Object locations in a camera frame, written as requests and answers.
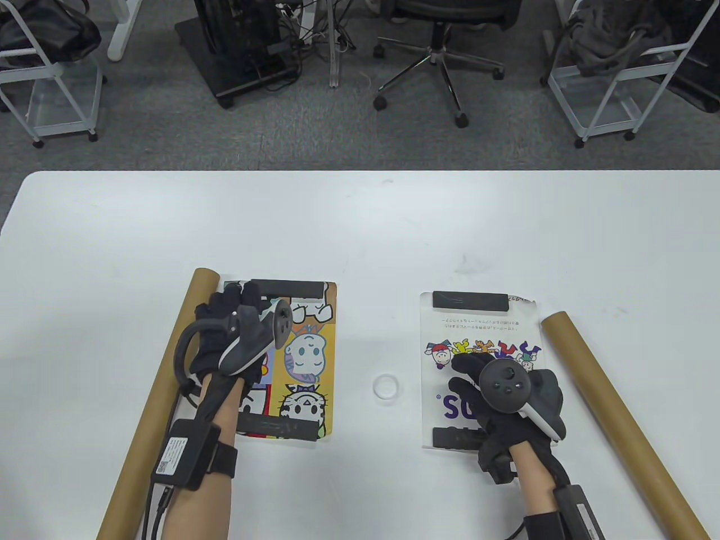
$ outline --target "colorful cartoon book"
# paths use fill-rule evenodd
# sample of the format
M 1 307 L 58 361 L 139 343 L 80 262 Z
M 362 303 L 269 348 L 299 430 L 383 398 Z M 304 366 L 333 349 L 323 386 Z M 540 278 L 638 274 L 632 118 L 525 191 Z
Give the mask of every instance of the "colorful cartoon book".
M 268 299 L 281 297 L 290 303 L 293 325 L 285 347 L 272 348 L 265 356 L 262 379 L 240 404 L 240 411 L 288 421 L 306 420 L 317 426 L 318 438 L 327 436 L 333 430 L 337 286 L 330 282 L 254 281 L 261 283 L 264 297 L 263 289 L 267 288 L 272 290 Z M 316 286 L 316 297 L 292 296 L 293 292 L 307 294 L 302 291 L 310 286 Z
M 528 371 L 545 366 L 535 302 L 508 296 L 507 312 L 433 307 L 433 293 L 420 296 L 420 372 L 423 447 L 433 446 L 433 428 L 478 429 L 467 403 L 448 388 L 450 360 L 458 353 L 511 358 Z

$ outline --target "white ring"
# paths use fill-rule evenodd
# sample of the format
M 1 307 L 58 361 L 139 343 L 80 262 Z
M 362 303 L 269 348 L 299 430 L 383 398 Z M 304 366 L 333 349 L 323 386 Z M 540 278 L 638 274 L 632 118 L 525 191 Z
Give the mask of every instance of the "white ring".
M 381 400 L 392 400 L 400 391 L 400 383 L 395 375 L 383 373 L 372 382 L 372 392 Z

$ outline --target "black glove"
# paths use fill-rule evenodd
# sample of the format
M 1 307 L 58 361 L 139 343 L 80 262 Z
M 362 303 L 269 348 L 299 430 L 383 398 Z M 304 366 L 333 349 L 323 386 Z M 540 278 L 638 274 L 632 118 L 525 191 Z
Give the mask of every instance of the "black glove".
M 195 308 L 196 319 L 223 319 L 235 311 L 240 304 L 251 305 L 258 312 L 261 311 L 262 296 L 258 285 L 248 282 L 244 287 L 237 283 L 228 283 L 223 292 L 214 292 L 207 304 L 200 304 Z M 197 355 L 190 363 L 190 373 L 195 374 L 202 384 L 202 380 L 209 373 L 217 371 L 217 365 L 223 351 L 232 343 L 227 333 L 221 330 L 204 330 L 200 332 L 200 345 Z M 250 392 L 254 384 L 262 378 L 263 357 L 245 368 L 237 378 L 245 381 L 243 398 Z
M 480 372 L 494 359 L 489 353 L 456 354 L 451 365 L 456 372 L 469 375 L 475 384 L 479 384 Z M 530 372 L 528 375 L 534 388 L 542 385 L 540 373 Z M 490 472 L 491 462 L 498 457 L 503 458 L 509 466 L 509 448 L 528 441 L 543 465 L 556 477 L 558 485 L 564 484 L 566 475 L 562 467 L 558 469 L 559 464 L 552 457 L 550 438 L 532 420 L 522 418 L 517 413 L 505 414 L 493 409 L 480 391 L 470 381 L 461 377 L 450 379 L 448 387 L 467 402 L 480 427 L 487 433 L 487 441 L 483 443 L 478 454 L 482 470 Z M 510 482 L 512 477 L 504 476 L 503 480 L 498 482 L 498 478 L 493 474 L 493 479 L 497 483 L 505 483 Z

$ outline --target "chair base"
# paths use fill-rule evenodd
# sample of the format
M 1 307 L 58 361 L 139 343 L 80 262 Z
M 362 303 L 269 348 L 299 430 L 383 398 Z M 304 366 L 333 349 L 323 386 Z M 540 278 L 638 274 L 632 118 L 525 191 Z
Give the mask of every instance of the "chair base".
M 452 96 L 453 103 L 455 104 L 455 125 L 460 128 L 467 127 L 467 125 L 469 124 L 467 115 L 463 111 L 460 100 L 457 96 L 457 93 L 455 92 L 455 88 L 453 86 L 452 80 L 450 79 L 450 73 L 448 72 L 445 60 L 456 60 L 459 62 L 470 64 L 475 67 L 479 67 L 481 69 L 492 71 L 492 76 L 496 80 L 505 78 L 505 66 L 500 62 L 495 62 L 494 60 L 489 60 L 480 56 L 474 56 L 465 53 L 455 53 L 453 51 L 447 50 L 445 44 L 449 36 L 450 27 L 451 25 L 447 23 L 434 23 L 433 37 L 431 45 L 429 47 L 421 47 L 412 43 L 394 40 L 389 37 L 378 37 L 379 44 L 375 47 L 375 51 L 373 52 L 373 56 L 375 56 L 376 58 L 384 57 L 384 53 L 382 51 L 382 44 L 390 45 L 401 50 L 406 50 L 410 53 L 420 53 L 420 57 L 414 63 L 410 64 L 407 68 L 403 69 L 401 72 L 399 72 L 388 82 L 386 82 L 377 89 L 377 96 L 373 101 L 373 106 L 377 111 L 381 111 L 385 107 L 387 107 L 387 100 L 380 95 L 382 92 L 387 90 L 394 83 L 398 82 L 403 76 L 407 75 L 409 72 L 413 71 L 416 68 L 419 68 L 424 63 L 429 62 L 432 66 L 437 66 L 440 68 L 440 73 L 443 77 L 443 80 L 445 81 L 445 87 L 448 89 L 450 95 Z

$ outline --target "gray carpet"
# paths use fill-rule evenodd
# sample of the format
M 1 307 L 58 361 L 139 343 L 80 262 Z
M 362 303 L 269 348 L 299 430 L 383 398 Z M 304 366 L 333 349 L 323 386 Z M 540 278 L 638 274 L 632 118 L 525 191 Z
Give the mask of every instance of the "gray carpet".
M 431 68 L 391 90 L 388 108 L 375 112 L 374 87 L 413 59 L 396 50 L 373 59 L 375 37 L 425 43 L 429 28 L 372 18 L 362 0 L 355 6 L 348 30 L 358 50 L 343 55 L 339 89 L 328 88 L 327 64 L 311 58 L 286 91 L 257 91 L 223 110 L 173 29 L 194 15 L 192 1 L 144 0 L 125 58 L 106 69 L 99 142 L 66 136 L 36 150 L 11 115 L 0 115 L 0 223 L 23 178 L 43 169 L 720 168 L 720 116 L 669 92 L 632 143 L 610 135 L 573 148 L 572 129 L 538 85 L 541 31 L 558 25 L 554 0 L 526 0 L 504 33 L 455 32 L 454 48 L 507 65 L 504 81 L 453 71 L 467 129 L 455 128 L 449 95 Z M 110 20 L 103 1 L 93 15 Z M 655 88 L 642 81 L 635 90 L 647 96 Z M 27 86 L 6 89 L 27 101 Z

